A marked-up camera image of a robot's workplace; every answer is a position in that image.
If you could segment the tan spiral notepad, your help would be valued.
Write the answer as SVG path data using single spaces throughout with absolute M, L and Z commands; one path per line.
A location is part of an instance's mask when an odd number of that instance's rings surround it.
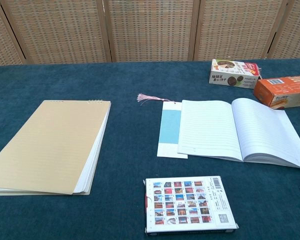
M 44 100 L 0 152 L 0 196 L 88 195 L 110 108 Z

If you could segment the bookmark with pink tassel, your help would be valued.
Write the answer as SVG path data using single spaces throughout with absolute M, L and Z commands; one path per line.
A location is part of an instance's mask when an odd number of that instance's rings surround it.
M 182 103 L 142 93 L 137 95 L 137 102 L 142 104 L 150 100 L 163 101 L 157 156 L 188 159 L 187 154 L 178 153 Z

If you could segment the teal felt tablecloth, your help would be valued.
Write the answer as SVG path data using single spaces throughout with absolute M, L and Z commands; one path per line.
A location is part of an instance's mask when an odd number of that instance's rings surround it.
M 43 100 L 110 101 L 89 195 L 0 196 L 0 240 L 300 240 L 300 169 L 190 156 L 157 157 L 162 103 L 254 99 L 209 83 L 211 62 L 0 66 L 0 151 Z M 239 229 L 145 234 L 146 178 L 219 175 Z

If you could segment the open lined notebook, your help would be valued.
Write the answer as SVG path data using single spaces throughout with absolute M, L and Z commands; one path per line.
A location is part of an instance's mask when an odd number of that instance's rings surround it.
M 248 98 L 183 100 L 178 152 L 300 168 L 300 137 L 286 112 Z

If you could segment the woven folding screen panel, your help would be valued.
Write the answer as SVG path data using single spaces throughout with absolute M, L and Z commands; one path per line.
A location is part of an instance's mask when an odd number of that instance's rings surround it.
M 22 65 L 27 62 L 24 51 L 13 28 L 5 0 L 0 0 L 0 66 Z
M 261 55 L 264 59 L 300 58 L 300 0 L 282 0 Z
M 289 0 L 200 0 L 193 60 L 264 59 Z
M 29 64 L 111 61 L 103 0 L 0 0 Z
M 103 0 L 113 62 L 192 61 L 200 0 Z

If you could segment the white box with photo grid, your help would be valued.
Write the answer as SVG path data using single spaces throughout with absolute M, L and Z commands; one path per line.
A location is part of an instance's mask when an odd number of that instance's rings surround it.
M 220 176 L 147 178 L 143 183 L 148 236 L 239 229 Z

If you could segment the white cookie box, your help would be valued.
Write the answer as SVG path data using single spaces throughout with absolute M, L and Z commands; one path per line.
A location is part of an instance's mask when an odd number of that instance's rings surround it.
M 213 59 L 208 82 L 216 85 L 254 89 L 260 79 L 262 76 L 256 63 Z

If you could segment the orange carton box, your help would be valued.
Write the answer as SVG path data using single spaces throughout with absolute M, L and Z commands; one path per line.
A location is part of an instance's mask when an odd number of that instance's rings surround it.
M 260 79 L 253 94 L 272 109 L 300 107 L 300 76 Z

